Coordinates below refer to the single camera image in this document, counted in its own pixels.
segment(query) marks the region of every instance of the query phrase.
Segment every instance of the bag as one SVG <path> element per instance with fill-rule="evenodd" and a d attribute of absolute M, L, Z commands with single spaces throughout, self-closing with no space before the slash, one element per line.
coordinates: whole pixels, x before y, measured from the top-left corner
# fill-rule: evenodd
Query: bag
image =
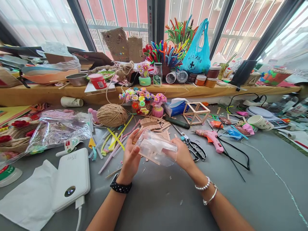
<path fill-rule="evenodd" d="M 205 19 L 199 26 L 192 44 L 190 45 L 187 54 L 181 65 L 181 70 L 185 70 L 189 73 L 207 73 L 210 66 L 210 46 L 208 39 L 208 27 L 209 21 Z M 200 39 L 204 31 L 204 44 L 200 47 Z"/>

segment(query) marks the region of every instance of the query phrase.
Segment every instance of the glue gun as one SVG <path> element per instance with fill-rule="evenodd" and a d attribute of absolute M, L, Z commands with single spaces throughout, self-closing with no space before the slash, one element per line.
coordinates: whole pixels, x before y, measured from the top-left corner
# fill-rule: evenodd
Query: glue gun
<path fill-rule="evenodd" d="M 223 153 L 224 152 L 224 148 L 222 147 L 221 143 L 218 141 L 217 137 L 218 134 L 216 131 L 210 131 L 210 130 L 196 130 L 193 131 L 194 133 L 196 133 L 199 136 L 205 136 L 208 139 L 208 142 L 213 143 L 215 148 L 216 148 L 216 152 L 217 153 Z"/>

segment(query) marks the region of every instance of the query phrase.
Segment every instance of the pearl bracelet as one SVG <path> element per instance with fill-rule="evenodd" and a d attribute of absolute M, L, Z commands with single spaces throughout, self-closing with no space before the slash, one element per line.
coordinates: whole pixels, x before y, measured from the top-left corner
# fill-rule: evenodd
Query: pearl bracelet
<path fill-rule="evenodd" d="M 204 186 L 204 187 L 202 187 L 202 188 L 199 188 L 199 187 L 197 187 L 197 186 L 195 185 L 195 188 L 196 188 L 197 190 L 199 190 L 199 191 L 204 191 L 204 190 L 206 190 L 206 189 L 210 186 L 211 180 L 210 180 L 210 178 L 209 178 L 208 176 L 207 176 L 206 178 L 208 179 L 208 183 L 206 184 L 206 186 Z"/>
<path fill-rule="evenodd" d="M 216 196 L 217 190 L 218 190 L 217 186 L 216 186 L 213 182 L 211 182 L 211 183 L 212 183 L 212 184 L 214 185 L 214 187 L 215 187 L 215 192 L 214 192 L 213 196 L 211 197 L 211 199 L 210 199 L 209 201 L 203 200 L 203 204 L 204 204 L 204 205 L 208 205 L 208 204 L 214 199 L 214 197 Z"/>

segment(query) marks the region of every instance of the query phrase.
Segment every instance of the black scissors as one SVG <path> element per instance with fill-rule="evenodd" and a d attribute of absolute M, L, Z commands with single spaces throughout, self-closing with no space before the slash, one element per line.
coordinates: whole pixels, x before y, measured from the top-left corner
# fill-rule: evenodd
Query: black scissors
<path fill-rule="evenodd" d="M 199 159 L 201 159 L 202 161 L 204 161 L 206 159 L 206 153 L 205 151 L 196 143 L 196 142 L 193 142 L 189 139 L 189 137 L 184 133 L 182 132 L 177 126 L 175 126 L 174 124 L 172 124 L 174 126 L 174 128 L 178 131 L 178 133 L 181 134 L 181 136 L 184 137 L 184 142 L 186 143 L 187 147 L 188 147 L 188 150 L 191 154 L 194 155 L 195 159 L 194 159 L 194 162 L 197 162 Z"/>

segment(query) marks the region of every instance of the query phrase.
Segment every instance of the charging cable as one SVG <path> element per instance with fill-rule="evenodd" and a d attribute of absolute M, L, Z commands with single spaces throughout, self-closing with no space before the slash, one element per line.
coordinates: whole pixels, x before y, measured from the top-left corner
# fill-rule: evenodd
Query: charging cable
<path fill-rule="evenodd" d="M 84 204 L 84 196 L 81 196 L 75 202 L 75 208 L 78 209 L 78 222 L 77 222 L 76 231 L 79 230 L 80 221 L 81 221 L 81 209 L 82 209 L 83 204 Z"/>

